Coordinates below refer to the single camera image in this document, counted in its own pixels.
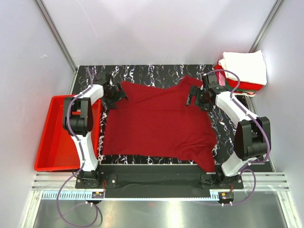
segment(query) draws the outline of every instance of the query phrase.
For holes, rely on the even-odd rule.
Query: white enclosure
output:
[[[248,52],[275,0],[43,2],[77,65],[140,65]]]
[[[285,1],[260,45],[268,85],[254,101],[258,114],[271,120],[272,157],[286,175],[300,219],[304,221],[303,84],[304,2]]]
[[[0,18],[0,226],[16,228],[50,99],[66,94],[73,73],[34,1],[2,1]]]

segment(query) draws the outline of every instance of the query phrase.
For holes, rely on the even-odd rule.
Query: white folded towel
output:
[[[224,52],[219,65],[235,73],[241,82],[266,85],[266,64],[261,51],[255,53]],[[225,72],[226,78],[237,81],[237,78]]]

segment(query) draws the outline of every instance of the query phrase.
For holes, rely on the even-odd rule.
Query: red folded cloth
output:
[[[215,70],[222,70],[222,66],[218,64],[214,67]],[[237,86],[238,82],[237,81],[233,81],[229,78],[226,78],[226,74],[224,71],[221,72],[221,74],[225,77],[226,81],[228,82],[229,86],[234,88]],[[217,78],[219,78],[219,71],[216,72]],[[255,90],[255,91],[259,91],[261,88],[263,88],[262,85],[259,84],[253,84],[253,83],[249,83],[249,82],[241,82],[239,84],[238,89],[243,89],[243,90]]]
[[[207,112],[185,106],[191,85],[202,82],[186,76],[169,89],[122,82],[129,101],[109,112],[103,154],[176,157],[214,172],[216,135]]]

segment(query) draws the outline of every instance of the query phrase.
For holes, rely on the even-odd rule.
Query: stack of folded cloth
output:
[[[223,59],[218,61],[215,70],[225,69],[235,73],[240,85],[235,91],[237,95],[254,96],[267,84],[266,64],[261,51],[255,53],[224,52]],[[216,72],[219,84],[231,90],[238,84],[237,78],[224,71]]]

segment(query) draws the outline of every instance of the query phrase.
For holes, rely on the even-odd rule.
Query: orange-red container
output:
[[[62,126],[63,101],[65,97],[67,95],[54,96],[51,100],[35,162],[34,168],[36,171],[58,171],[80,168],[76,146],[71,136]],[[99,99],[92,105],[94,126],[91,137],[96,157],[98,153],[101,110],[102,105]]]

